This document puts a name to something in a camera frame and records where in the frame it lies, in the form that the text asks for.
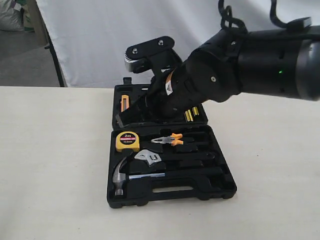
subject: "white table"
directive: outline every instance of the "white table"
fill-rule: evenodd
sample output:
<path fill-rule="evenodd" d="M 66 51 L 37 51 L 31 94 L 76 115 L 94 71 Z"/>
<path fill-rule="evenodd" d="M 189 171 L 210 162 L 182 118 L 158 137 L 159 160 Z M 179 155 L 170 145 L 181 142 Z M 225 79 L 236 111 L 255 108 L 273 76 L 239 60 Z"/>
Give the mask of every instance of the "white table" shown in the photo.
<path fill-rule="evenodd" d="M 112 101 L 112 89 L 0 87 L 1 240 L 320 239 L 320 103 L 207 102 L 234 198 L 111 209 Z"/>

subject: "pliers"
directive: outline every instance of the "pliers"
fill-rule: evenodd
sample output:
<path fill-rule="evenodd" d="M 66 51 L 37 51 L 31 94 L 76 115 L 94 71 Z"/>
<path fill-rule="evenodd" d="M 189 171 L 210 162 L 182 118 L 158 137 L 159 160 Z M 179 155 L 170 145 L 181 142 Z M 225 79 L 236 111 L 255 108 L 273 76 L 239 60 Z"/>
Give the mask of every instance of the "pliers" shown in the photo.
<path fill-rule="evenodd" d="M 159 138 L 152 139 L 151 142 L 154 144 L 171 144 L 171 146 L 183 145 L 184 142 L 180 140 L 183 135 L 172 133 L 171 136 L 163 136 Z"/>

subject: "white curtain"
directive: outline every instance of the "white curtain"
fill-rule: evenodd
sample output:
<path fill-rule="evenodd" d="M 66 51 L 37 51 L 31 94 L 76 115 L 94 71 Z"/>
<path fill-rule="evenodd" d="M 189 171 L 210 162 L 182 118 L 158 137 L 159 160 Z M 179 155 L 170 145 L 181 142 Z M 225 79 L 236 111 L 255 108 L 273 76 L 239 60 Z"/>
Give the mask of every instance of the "white curtain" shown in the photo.
<path fill-rule="evenodd" d="M 123 77 L 149 83 L 151 72 L 128 73 L 127 47 L 161 36 L 184 60 L 220 29 L 218 0 L 37 0 L 69 87 L 113 88 Z M 250 31 L 272 29 L 270 0 L 226 0 Z M 278 0 L 284 22 L 312 17 L 320 0 Z"/>

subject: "black cable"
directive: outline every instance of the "black cable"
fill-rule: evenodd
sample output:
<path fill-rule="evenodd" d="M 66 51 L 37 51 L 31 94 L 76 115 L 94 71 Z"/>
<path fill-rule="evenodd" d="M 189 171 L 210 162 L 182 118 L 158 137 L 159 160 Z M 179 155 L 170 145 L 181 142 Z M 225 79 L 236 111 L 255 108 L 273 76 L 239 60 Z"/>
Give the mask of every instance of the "black cable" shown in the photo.
<path fill-rule="evenodd" d="M 246 24 L 232 16 L 232 7 L 227 6 L 225 8 L 225 0 L 218 1 L 218 10 L 221 15 L 221 28 L 230 34 L 245 40 L 254 41 L 292 41 L 292 40 L 315 40 L 320 41 L 320 34 L 306 33 L 306 34 L 290 34 L 290 35 L 277 35 L 277 36 L 252 36 L 248 33 Z M 288 23 L 282 22 L 277 17 L 277 0 L 271 0 L 270 19 L 273 24 L 279 28 L 287 29 Z"/>

